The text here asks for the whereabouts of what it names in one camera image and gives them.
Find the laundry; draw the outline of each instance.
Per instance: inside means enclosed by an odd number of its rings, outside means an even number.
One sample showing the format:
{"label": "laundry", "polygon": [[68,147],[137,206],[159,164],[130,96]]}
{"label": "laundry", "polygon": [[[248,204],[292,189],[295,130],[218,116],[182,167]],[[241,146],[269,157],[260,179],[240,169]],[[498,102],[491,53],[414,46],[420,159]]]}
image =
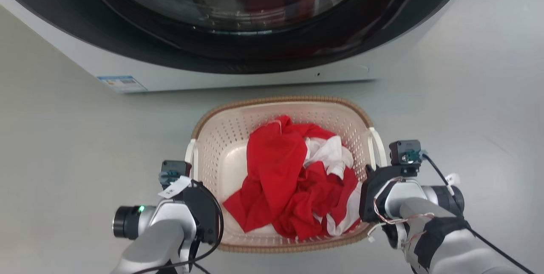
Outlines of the laundry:
{"label": "laundry", "polygon": [[247,177],[224,206],[246,233],[272,224],[299,240],[340,235],[359,222],[360,183],[344,149],[336,134],[281,116],[251,133]]}
{"label": "laundry", "polygon": [[306,138],[308,148],[304,167],[314,162],[322,161],[327,174],[338,175],[344,179],[344,169],[353,166],[353,155],[345,146],[342,146],[342,139],[336,135],[328,140],[315,137]]}

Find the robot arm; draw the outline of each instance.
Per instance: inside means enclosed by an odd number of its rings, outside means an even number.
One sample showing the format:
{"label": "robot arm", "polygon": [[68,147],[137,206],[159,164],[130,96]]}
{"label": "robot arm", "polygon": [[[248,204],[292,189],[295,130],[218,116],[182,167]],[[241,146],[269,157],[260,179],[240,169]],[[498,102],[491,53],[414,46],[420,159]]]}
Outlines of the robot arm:
{"label": "robot arm", "polygon": [[[375,171],[367,167],[359,215],[363,222],[382,226],[391,247],[404,252],[414,273],[519,274],[522,269],[533,274],[519,263],[512,268],[470,229],[457,187],[421,186],[416,181],[423,161],[419,141],[398,141],[389,148],[391,166]],[[164,162],[161,183],[167,186],[189,170],[186,162]],[[115,237],[134,242],[112,274],[184,274],[219,245],[223,214],[212,193],[193,182],[193,187],[156,207],[120,207],[113,229]],[[213,247],[196,257],[200,242]]]}
{"label": "robot arm", "polygon": [[420,186],[419,141],[389,145],[392,166],[370,170],[360,215],[381,224],[389,244],[404,252],[416,274],[519,274],[474,236],[462,216],[464,199],[454,186]]}

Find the laundry basket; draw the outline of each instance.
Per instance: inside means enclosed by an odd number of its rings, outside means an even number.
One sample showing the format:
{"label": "laundry basket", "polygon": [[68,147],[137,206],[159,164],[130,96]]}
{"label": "laundry basket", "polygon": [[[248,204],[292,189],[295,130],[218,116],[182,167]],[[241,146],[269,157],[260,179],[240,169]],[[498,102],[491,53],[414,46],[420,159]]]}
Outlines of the laundry basket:
{"label": "laundry basket", "polygon": [[[200,119],[185,154],[193,164],[192,177],[202,181],[223,204],[241,188],[247,176],[246,148],[250,133],[268,121],[288,115],[294,123],[315,123],[342,137],[354,156],[354,170],[365,180],[365,165],[386,166],[381,139],[367,114],[356,104],[330,96],[284,96],[219,106]],[[219,249],[243,253],[288,253],[347,245],[364,239],[371,226],[360,223],[339,237],[312,237],[304,241],[278,235],[272,226],[244,233],[223,210],[225,231]]]}

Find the sticker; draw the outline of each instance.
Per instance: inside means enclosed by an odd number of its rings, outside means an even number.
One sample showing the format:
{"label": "sticker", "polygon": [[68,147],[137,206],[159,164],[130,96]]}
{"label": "sticker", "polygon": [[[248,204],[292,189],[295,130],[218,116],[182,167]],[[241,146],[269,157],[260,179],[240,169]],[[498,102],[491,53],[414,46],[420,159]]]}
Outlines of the sticker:
{"label": "sticker", "polygon": [[163,198],[171,198],[179,195],[185,188],[191,184],[191,178],[186,176],[180,176],[177,181],[174,181],[163,192],[159,193],[159,196]]}
{"label": "sticker", "polygon": [[147,88],[142,86],[131,75],[127,76],[97,76],[104,84],[108,85],[115,92],[143,92]]}

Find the black tape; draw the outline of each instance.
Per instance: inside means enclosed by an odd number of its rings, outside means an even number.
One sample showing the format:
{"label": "black tape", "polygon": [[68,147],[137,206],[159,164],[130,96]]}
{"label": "black tape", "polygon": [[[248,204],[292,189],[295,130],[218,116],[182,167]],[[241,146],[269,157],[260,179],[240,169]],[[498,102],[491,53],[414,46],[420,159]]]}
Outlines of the black tape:
{"label": "black tape", "polygon": [[463,216],[463,210],[465,209],[465,199],[463,198],[463,193],[456,186],[451,186],[453,192],[455,193],[455,198],[459,203],[455,203],[455,199],[448,191],[446,186],[431,186],[433,191],[435,191],[436,198],[438,200],[439,206],[448,210],[456,216]]}
{"label": "black tape", "polygon": [[437,249],[444,242],[444,238],[451,232],[469,228],[466,220],[459,217],[433,218],[425,224],[425,233],[421,235],[414,248],[417,262],[427,271],[431,266],[431,260]]}

